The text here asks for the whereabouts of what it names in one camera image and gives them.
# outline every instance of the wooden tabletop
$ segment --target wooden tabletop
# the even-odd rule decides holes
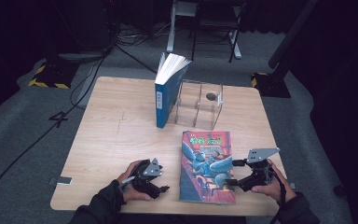
[[[214,129],[230,131],[234,160],[247,158],[250,148],[276,147],[258,91],[224,86],[223,109]],[[130,201],[125,213],[273,216],[278,206],[269,197],[236,189],[236,205],[185,203],[179,201],[181,141],[183,131],[197,129],[168,123],[156,127],[153,80],[100,77],[79,125],[62,170],[71,185],[58,185],[51,199],[56,210],[76,210],[126,170],[132,161],[158,158],[162,176],[152,181],[170,186],[151,202]],[[270,157],[283,172],[279,153]],[[251,169],[235,167],[242,179]]]

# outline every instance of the upright book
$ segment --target upright book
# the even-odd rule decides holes
[[[183,132],[182,151],[179,199],[235,204],[230,132]]]
[[[177,54],[170,53],[167,59],[165,59],[164,53],[161,54],[155,81],[156,120],[159,128],[164,128],[168,121],[190,63],[190,60]]]

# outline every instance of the red book cover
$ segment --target red book cover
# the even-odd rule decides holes
[[[183,132],[180,200],[235,204],[229,132]]]

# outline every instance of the sleeve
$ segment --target sleeve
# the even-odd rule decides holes
[[[297,196],[287,202],[278,214],[278,220],[282,224],[314,224],[320,223],[312,211],[310,211],[310,203],[304,194],[297,192]]]
[[[94,195],[89,205],[79,206],[69,224],[111,223],[117,218],[122,204],[125,204],[123,195],[118,190],[118,181],[114,180]]]

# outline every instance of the clear acrylic organizer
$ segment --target clear acrylic organizer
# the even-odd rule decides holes
[[[169,123],[213,130],[223,106],[223,86],[185,79]]]

